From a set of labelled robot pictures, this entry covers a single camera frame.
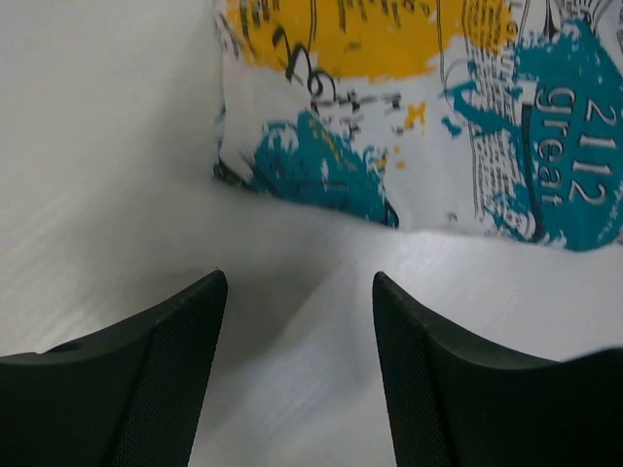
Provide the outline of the white teal yellow patterned shorts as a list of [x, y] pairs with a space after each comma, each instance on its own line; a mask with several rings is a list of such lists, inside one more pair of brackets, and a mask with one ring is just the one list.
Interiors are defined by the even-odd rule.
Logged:
[[618, 1], [218, 1], [215, 175], [415, 232], [622, 239]]

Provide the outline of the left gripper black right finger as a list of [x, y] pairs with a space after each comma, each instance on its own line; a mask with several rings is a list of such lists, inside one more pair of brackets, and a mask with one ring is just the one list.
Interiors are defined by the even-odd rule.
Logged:
[[373, 281], [373, 318], [400, 466], [618, 466], [622, 352], [563, 362], [488, 341]]

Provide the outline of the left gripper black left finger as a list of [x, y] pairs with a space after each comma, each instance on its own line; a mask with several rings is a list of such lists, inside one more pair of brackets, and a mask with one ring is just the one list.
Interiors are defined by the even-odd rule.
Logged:
[[228, 295], [214, 271], [43, 353], [1, 360], [5, 466], [185, 466]]

